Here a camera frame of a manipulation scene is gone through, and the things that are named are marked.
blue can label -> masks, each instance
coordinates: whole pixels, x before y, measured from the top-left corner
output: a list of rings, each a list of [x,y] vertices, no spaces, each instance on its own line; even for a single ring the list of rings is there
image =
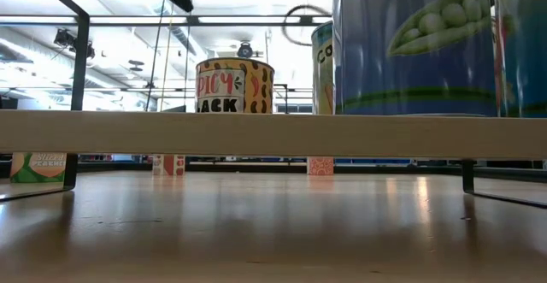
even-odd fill
[[[490,0],[335,0],[336,110],[496,115]]]
[[[547,0],[496,0],[498,71],[502,73],[498,84],[504,116],[547,117],[545,4]]]
[[[311,36],[314,58],[314,114],[332,115],[332,23],[317,27]]]

wooden shelf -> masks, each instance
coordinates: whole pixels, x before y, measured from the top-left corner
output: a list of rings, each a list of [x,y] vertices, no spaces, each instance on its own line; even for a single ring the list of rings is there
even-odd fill
[[[547,158],[547,119],[0,111],[0,152]]]

can label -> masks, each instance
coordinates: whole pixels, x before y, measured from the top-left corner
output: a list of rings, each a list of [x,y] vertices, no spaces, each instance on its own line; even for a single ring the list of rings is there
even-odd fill
[[[311,40],[314,57],[314,114],[332,115],[332,23],[318,27]]]
[[[497,114],[490,0],[335,3],[337,113]]]
[[[547,117],[545,4],[547,0],[496,0],[497,52],[499,67],[505,69],[498,79],[503,116]]]
[[[242,113],[244,110],[244,71],[214,69],[197,76],[197,112]]]
[[[197,112],[272,113],[274,69],[263,62],[227,57],[197,65]]]
[[[66,154],[14,153],[9,178],[12,183],[63,182]]]

pea pod illustration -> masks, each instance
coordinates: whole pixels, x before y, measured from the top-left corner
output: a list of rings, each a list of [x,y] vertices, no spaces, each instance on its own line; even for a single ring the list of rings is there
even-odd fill
[[[439,50],[489,27],[489,0],[435,0],[410,16],[390,42],[388,56]]]

wooden floor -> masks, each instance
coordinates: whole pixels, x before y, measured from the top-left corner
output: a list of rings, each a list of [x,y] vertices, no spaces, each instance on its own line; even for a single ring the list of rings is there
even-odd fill
[[[547,282],[547,212],[448,176],[82,174],[0,203],[4,282]],[[477,187],[545,198],[547,187]]]

